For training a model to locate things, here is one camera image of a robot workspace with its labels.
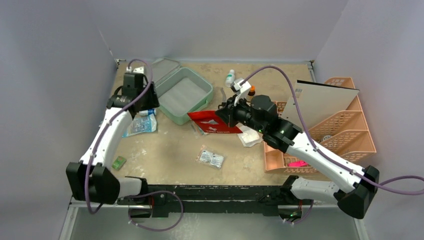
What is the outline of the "red first aid pouch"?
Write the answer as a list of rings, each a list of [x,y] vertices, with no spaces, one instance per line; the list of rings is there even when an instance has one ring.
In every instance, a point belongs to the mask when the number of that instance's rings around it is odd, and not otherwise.
[[[214,110],[188,112],[190,119],[205,133],[211,134],[241,134],[237,126],[229,127],[221,120]]]

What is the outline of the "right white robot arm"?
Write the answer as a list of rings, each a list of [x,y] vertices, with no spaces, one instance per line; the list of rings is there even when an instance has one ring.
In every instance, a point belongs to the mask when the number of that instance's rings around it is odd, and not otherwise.
[[[255,96],[251,102],[236,95],[214,112],[228,127],[242,124],[262,134],[268,146],[305,161],[329,181],[290,176],[280,196],[288,204],[296,200],[316,200],[336,204],[345,214],[363,219],[378,189],[380,172],[374,166],[362,167],[326,149],[299,126],[283,119],[269,96]]]

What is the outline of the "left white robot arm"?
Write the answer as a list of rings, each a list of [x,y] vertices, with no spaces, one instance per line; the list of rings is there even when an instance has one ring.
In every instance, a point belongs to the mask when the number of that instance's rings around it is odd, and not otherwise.
[[[143,73],[127,72],[106,103],[100,128],[77,162],[66,167],[72,196],[78,201],[113,204],[129,196],[138,205],[149,199],[147,182],[139,177],[116,178],[111,173],[114,156],[123,135],[135,116],[159,107],[155,85]]]

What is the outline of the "blue white tube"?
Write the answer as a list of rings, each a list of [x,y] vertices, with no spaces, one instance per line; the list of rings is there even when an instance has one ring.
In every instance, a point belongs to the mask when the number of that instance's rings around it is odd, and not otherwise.
[[[147,109],[147,110],[142,110],[138,113],[140,116],[149,116],[149,115],[156,115],[157,114],[157,110],[155,108],[152,109]]]

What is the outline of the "brown bottle orange cap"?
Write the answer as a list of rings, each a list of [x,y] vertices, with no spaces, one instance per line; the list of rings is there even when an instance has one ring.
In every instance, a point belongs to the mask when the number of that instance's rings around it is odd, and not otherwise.
[[[250,98],[252,98],[255,94],[256,94],[256,88],[255,88],[255,86],[252,85],[249,92],[248,92],[248,96]]]

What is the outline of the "white gauze pad packet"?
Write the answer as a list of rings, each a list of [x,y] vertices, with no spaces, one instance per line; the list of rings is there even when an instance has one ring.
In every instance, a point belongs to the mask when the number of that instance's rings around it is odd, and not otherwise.
[[[244,147],[250,148],[262,141],[260,135],[255,130],[244,125],[241,125],[239,129],[241,133],[238,133],[237,136]]]

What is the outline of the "blue white plastic bag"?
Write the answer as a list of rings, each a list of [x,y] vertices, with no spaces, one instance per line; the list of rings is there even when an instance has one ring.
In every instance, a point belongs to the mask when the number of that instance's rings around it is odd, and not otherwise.
[[[140,116],[136,115],[133,121],[122,135],[123,138],[142,133],[153,133],[157,130],[157,120],[154,114]]]

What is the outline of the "mint green storage case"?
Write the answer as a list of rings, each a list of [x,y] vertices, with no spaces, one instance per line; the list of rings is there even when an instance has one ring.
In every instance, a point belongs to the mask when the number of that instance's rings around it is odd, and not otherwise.
[[[213,85],[179,61],[159,58],[151,70],[159,109],[177,125],[188,122],[188,113],[203,110],[213,100]]]

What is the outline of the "beige gauze packet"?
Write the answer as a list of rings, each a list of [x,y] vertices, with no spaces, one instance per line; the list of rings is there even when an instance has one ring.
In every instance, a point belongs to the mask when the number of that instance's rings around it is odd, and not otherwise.
[[[202,130],[199,128],[199,126],[195,122],[192,121],[190,123],[190,125],[191,125],[191,127],[192,127],[195,135],[197,135],[197,136],[202,136],[203,135],[202,134]]]

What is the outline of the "white plastic bottle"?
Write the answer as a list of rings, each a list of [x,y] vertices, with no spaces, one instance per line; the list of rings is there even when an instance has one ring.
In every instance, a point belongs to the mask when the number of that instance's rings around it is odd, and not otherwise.
[[[225,82],[224,82],[225,86],[230,88],[231,85],[233,84],[234,80],[235,80],[235,70],[231,69],[226,76],[226,79],[225,79]]]

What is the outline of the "clear bag alcohol wipes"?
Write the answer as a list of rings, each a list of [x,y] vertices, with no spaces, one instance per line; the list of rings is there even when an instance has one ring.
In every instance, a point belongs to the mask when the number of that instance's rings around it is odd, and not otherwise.
[[[215,169],[221,169],[224,162],[226,160],[226,156],[224,154],[218,153],[214,149],[203,145],[195,161],[199,164],[203,164]]]

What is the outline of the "pink marker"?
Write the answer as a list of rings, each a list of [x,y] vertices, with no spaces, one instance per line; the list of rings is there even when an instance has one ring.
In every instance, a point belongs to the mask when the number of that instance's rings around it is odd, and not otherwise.
[[[302,167],[308,167],[309,164],[303,160],[299,160],[299,161],[294,161],[294,162],[290,162],[287,164],[288,167],[293,167],[293,168],[302,168]]]

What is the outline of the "peach plastic organizer basket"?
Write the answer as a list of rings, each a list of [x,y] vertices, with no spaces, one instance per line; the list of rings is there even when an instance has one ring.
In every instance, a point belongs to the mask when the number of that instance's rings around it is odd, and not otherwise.
[[[352,98],[344,110],[340,108],[356,92],[359,93],[359,89],[350,77],[332,77],[325,83],[297,80],[295,84],[295,96],[311,137],[343,159],[359,164],[377,151],[359,96]],[[289,97],[287,101],[275,102],[279,117],[290,121],[294,117],[294,124],[302,128],[293,98]],[[263,146],[263,170],[267,174],[306,176],[318,172],[311,166],[288,167],[288,163],[301,159],[282,153],[265,142]]]

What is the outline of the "black handled scissors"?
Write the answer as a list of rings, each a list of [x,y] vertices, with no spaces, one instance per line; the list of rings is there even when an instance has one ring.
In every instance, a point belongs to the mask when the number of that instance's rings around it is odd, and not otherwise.
[[[221,95],[222,95],[222,101],[221,101],[221,103],[218,105],[218,107],[217,107],[217,110],[221,110],[221,109],[224,109],[226,106],[227,106],[227,95],[226,95],[226,93],[225,93],[225,90],[224,90],[224,88],[223,87],[219,87],[218,88],[219,89],[219,91],[220,91],[220,93],[221,93]]]

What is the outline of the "black metal base frame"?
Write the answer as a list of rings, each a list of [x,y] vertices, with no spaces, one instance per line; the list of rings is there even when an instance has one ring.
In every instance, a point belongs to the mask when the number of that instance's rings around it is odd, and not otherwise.
[[[152,207],[152,217],[170,213],[261,214],[265,217],[299,219],[301,207],[310,199],[300,200],[282,185],[190,185],[148,184],[142,180],[138,196],[120,197],[119,205]]]

